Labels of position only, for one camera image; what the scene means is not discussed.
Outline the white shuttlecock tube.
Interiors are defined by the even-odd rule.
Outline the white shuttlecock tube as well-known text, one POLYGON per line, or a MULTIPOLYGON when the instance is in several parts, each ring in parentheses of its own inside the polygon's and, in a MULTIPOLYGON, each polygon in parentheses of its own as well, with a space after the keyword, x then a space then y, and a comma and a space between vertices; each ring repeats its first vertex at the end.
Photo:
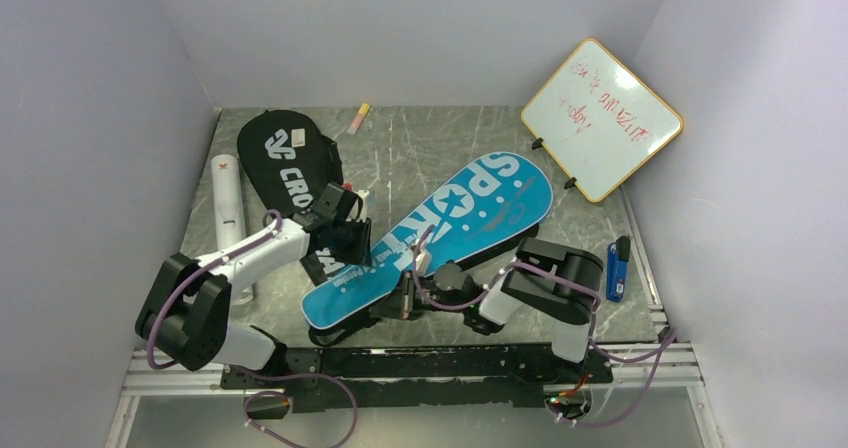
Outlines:
POLYGON ((246 237, 238 159, 220 154, 210 161, 216 247, 226 250, 246 237))

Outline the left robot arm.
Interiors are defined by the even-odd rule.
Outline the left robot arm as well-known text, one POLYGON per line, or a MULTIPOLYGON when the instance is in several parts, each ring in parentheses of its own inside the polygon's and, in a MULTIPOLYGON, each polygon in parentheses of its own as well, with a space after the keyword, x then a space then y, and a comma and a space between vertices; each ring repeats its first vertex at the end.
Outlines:
POLYGON ((220 363, 245 371, 262 388, 278 385, 290 373, 286 344, 256 326, 231 323, 232 299, 316 251, 347 264, 369 264, 369 196, 330 182, 317 200, 289 216, 267 210, 262 229, 229 248, 167 258, 135 321, 148 366, 196 371, 220 363))

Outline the black racket cover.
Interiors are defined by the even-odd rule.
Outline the black racket cover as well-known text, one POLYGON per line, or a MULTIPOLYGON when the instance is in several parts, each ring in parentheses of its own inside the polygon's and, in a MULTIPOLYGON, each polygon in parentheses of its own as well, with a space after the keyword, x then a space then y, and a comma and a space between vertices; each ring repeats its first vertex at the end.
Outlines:
MULTIPOLYGON (((273 110, 250 120, 240 130, 236 147, 247 178, 266 208, 264 228, 249 239, 244 260, 267 262, 275 269, 325 252, 336 261, 328 250, 307 253, 309 237, 294 221, 294 214, 311 205, 329 182, 353 191, 343 179, 337 143, 308 116, 273 110)), ((364 197, 355 193, 365 204, 361 218, 368 217, 364 197)))

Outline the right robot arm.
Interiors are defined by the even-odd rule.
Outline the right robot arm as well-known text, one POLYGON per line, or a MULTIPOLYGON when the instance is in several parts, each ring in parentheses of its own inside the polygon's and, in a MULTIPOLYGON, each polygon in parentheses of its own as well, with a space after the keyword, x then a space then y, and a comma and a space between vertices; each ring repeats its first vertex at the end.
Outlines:
POLYGON ((405 270, 371 313, 404 321, 427 311, 459 313, 466 327, 491 335, 518 309, 532 308, 553 320, 551 373, 571 383, 588 368, 603 270, 601 259, 588 251, 528 237, 488 284, 476 283, 454 261, 439 267, 430 279, 405 270))

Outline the blue racket cover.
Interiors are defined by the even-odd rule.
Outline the blue racket cover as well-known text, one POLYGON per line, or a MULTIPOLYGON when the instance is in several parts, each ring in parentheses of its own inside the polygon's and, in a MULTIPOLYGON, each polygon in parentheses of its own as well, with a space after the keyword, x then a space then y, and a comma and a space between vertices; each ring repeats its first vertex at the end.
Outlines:
POLYGON ((519 154, 470 161, 373 245, 371 265, 347 265, 303 297, 311 342, 331 346, 346 327, 372 326, 369 308, 411 269, 420 236, 427 237, 427 276, 449 261, 472 265, 515 246, 547 216, 553 197, 548 176, 519 154))

